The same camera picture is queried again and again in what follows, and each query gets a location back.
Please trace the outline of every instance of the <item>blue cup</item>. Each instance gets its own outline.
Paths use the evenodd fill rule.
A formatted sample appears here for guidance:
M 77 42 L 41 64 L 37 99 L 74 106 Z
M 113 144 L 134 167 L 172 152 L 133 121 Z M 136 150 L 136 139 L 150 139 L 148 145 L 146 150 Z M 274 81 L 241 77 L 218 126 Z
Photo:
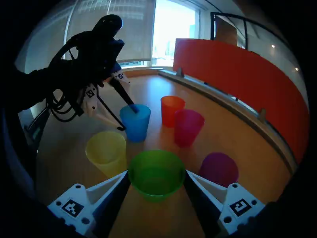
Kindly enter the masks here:
M 142 142 L 146 138 L 151 110 L 142 104 L 134 104 L 139 111 L 135 113 L 130 106 L 120 110 L 120 117 L 126 127 L 126 136 L 132 142 Z

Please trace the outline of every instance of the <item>window blind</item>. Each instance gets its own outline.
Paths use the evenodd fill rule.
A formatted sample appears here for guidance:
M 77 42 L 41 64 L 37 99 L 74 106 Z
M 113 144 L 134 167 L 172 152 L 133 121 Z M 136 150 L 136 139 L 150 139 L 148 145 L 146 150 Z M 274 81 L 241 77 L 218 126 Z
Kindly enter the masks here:
M 118 62 L 150 61 L 154 10 L 155 0 L 79 0 L 71 16 L 67 40 L 90 31 L 101 17 L 116 14 L 122 18 L 123 27 L 115 38 L 125 42 Z

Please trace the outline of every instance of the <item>plastic cup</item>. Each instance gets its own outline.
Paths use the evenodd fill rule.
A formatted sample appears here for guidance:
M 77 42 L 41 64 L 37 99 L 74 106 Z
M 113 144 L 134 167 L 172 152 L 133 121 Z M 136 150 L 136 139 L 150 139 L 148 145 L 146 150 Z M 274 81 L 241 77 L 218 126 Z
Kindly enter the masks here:
M 182 109 L 175 113 L 174 141 L 179 147 L 190 147 L 205 124 L 196 111 Z
M 141 104 L 134 106 L 139 110 L 137 113 L 130 106 L 125 106 L 120 110 L 120 117 L 126 127 L 127 138 L 132 142 L 142 142 L 146 138 L 151 110 Z
M 223 153 L 211 153 L 202 162 L 199 176 L 228 187 L 238 181 L 239 170 L 233 159 Z
M 185 101 L 176 96 L 161 98 L 162 124 L 166 127 L 174 127 L 175 112 L 185 107 Z
M 129 179 L 147 201 L 160 202 L 182 186 L 185 167 L 171 152 L 148 150 L 132 159 Z
M 113 131 L 95 134 L 86 145 L 86 155 L 108 178 L 127 170 L 126 140 Z

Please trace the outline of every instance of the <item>red curved partition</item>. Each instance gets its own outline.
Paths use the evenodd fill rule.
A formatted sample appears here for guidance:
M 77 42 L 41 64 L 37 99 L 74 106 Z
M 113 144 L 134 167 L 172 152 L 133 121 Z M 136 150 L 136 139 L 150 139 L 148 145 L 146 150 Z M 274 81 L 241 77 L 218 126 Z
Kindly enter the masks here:
M 223 42 L 177 39 L 173 70 L 231 94 L 266 119 L 286 140 L 299 163 L 309 136 L 309 111 L 294 83 L 261 56 Z

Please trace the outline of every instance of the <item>yellow cup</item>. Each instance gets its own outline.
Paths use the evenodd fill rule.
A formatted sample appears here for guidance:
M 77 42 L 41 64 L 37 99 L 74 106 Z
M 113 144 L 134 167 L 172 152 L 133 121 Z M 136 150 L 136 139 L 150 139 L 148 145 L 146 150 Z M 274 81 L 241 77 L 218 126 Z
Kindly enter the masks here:
M 95 134 L 86 145 L 86 155 L 108 178 L 127 170 L 126 140 L 113 131 Z

